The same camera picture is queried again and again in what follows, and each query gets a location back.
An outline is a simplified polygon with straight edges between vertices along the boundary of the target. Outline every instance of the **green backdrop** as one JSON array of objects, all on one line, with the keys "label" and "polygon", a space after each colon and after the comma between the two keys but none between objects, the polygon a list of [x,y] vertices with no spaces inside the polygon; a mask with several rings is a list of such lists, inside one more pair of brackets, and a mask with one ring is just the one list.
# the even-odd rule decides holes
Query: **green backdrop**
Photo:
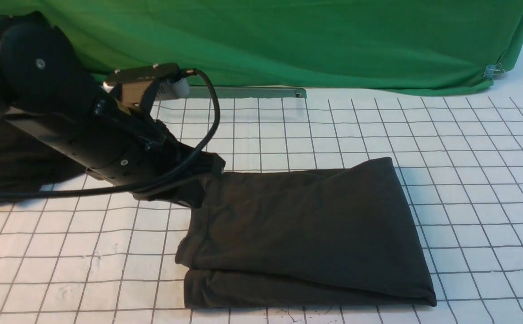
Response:
[{"label": "green backdrop", "polygon": [[33,10],[93,72],[177,62],[217,86],[469,94],[523,45],[523,0],[0,0]]}]

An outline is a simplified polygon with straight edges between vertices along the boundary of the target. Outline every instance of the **black fabric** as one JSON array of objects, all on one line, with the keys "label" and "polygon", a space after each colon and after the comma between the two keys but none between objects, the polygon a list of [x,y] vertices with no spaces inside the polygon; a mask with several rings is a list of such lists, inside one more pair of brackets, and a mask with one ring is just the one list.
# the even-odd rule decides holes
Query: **black fabric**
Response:
[{"label": "black fabric", "polygon": [[436,305],[391,158],[204,184],[176,255],[186,307]]},{"label": "black fabric", "polygon": [[81,164],[0,121],[0,191],[36,192],[84,172]]}]

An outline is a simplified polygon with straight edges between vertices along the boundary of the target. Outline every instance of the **folded cloth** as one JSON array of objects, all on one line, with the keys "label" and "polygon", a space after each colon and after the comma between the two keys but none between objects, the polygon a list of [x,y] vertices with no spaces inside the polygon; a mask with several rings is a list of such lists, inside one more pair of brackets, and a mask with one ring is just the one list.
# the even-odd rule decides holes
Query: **folded cloth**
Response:
[{"label": "folded cloth", "polygon": [[204,187],[176,255],[186,307],[436,305],[391,158]]}]

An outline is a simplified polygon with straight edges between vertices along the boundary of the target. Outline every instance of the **white grid mat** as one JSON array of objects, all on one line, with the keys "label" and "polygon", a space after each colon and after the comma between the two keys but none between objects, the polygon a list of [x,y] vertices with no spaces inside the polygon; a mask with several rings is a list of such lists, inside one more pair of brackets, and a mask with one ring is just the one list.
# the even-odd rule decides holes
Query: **white grid mat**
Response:
[{"label": "white grid mat", "polygon": [[[183,308],[189,211],[127,194],[0,207],[0,324],[523,324],[523,98],[221,100],[227,170],[391,156],[438,295],[430,307]],[[155,108],[195,145],[210,101]],[[104,184],[85,176],[56,189]]]}]

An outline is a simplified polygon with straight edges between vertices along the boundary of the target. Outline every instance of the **silver metal part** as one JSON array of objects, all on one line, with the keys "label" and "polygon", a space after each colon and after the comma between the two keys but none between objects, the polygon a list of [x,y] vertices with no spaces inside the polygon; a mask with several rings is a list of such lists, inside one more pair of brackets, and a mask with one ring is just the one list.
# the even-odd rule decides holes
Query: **silver metal part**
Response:
[{"label": "silver metal part", "polygon": [[37,66],[37,68],[39,68],[40,70],[43,70],[43,69],[45,68],[45,62],[44,62],[44,60],[42,60],[42,59],[40,59],[40,58],[37,59],[37,60],[36,60],[36,66]]}]

